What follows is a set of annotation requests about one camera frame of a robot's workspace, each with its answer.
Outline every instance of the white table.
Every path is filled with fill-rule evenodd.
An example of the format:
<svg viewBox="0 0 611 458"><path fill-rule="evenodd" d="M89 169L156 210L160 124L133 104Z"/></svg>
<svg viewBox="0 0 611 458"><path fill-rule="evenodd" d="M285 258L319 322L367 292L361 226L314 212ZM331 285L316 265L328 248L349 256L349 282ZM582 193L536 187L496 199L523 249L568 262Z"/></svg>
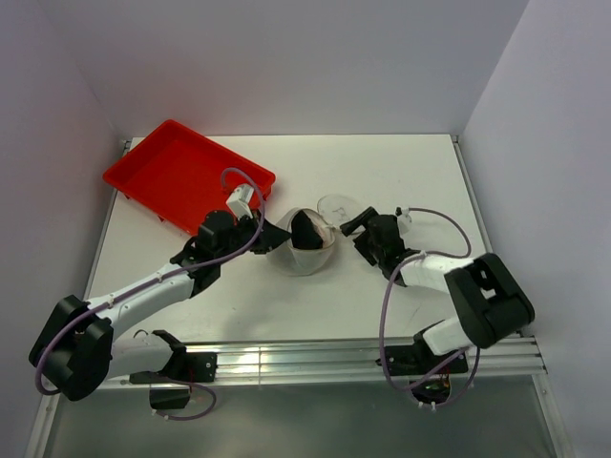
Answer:
<svg viewBox="0 0 611 458"><path fill-rule="evenodd" d="M392 213L421 206L453 216L474 255L484 242L448 135L220 136L213 139L277 176L267 215L276 222L292 207L316 208L327 194L351 196ZM414 248L464 252L459 234L437 217L413 216ZM91 296L138 280L175 255L187 235L116 195L95 269ZM165 329L184 342L269 342L377 336L386 280L338 235L324 270L290 278L264 257L247 254L224 265L221 278L194 299L170 306L137 328ZM410 336L451 316L450 298L423 288L395 287L387 335ZM130 338L133 332L125 337Z"/></svg>

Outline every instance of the wall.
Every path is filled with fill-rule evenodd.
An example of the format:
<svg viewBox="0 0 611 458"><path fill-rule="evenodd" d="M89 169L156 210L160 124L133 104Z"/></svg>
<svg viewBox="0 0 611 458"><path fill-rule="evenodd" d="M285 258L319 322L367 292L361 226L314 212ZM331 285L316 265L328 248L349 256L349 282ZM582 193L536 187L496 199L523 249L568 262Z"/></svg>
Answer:
<svg viewBox="0 0 611 458"><path fill-rule="evenodd" d="M118 129L460 133L527 0L39 0Z"/></svg>
<svg viewBox="0 0 611 458"><path fill-rule="evenodd" d="M579 456L611 454L611 3L531 0L462 136Z"/></svg>
<svg viewBox="0 0 611 458"><path fill-rule="evenodd" d="M57 299L83 292L118 141L38 4L0 3L0 444L11 458L40 399L28 353Z"/></svg>

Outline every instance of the gray floor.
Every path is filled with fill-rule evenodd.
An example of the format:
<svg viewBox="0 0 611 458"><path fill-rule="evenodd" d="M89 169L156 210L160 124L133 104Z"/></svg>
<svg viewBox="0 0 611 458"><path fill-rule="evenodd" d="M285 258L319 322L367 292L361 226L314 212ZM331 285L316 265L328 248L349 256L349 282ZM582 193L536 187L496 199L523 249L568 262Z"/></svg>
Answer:
<svg viewBox="0 0 611 458"><path fill-rule="evenodd" d="M463 400L435 414L380 383L218 393L215 411L186 423L152 417L143 389L98 391L79 403L64 399L46 456L554 456L530 377L477 381Z"/></svg>

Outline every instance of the red plastic bin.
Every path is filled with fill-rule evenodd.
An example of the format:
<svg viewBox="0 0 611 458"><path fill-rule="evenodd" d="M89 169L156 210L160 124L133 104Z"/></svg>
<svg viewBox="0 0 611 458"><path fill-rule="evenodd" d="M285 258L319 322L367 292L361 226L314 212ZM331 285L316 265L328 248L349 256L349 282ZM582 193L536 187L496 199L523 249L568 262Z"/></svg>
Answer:
<svg viewBox="0 0 611 458"><path fill-rule="evenodd" d="M191 235L212 210L228 210L230 192L246 181L228 174L221 188L221 172L237 167L248 174L267 198L276 176L191 129L167 120L130 153L104 173L104 180L128 198L140 202L162 219ZM252 208L259 206L254 196Z"/></svg>

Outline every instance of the transparent lid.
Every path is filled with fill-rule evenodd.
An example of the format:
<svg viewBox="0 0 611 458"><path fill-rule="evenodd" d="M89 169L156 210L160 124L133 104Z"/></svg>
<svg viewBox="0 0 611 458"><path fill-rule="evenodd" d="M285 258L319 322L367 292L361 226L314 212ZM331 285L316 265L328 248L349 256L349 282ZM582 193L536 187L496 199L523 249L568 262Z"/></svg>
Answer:
<svg viewBox="0 0 611 458"><path fill-rule="evenodd" d="M340 194L328 194L321 198L316 205L318 213L330 226L335 229L342 224L358 217L365 211L360 203L353 198ZM360 227L354 234L360 234L364 229Z"/></svg>

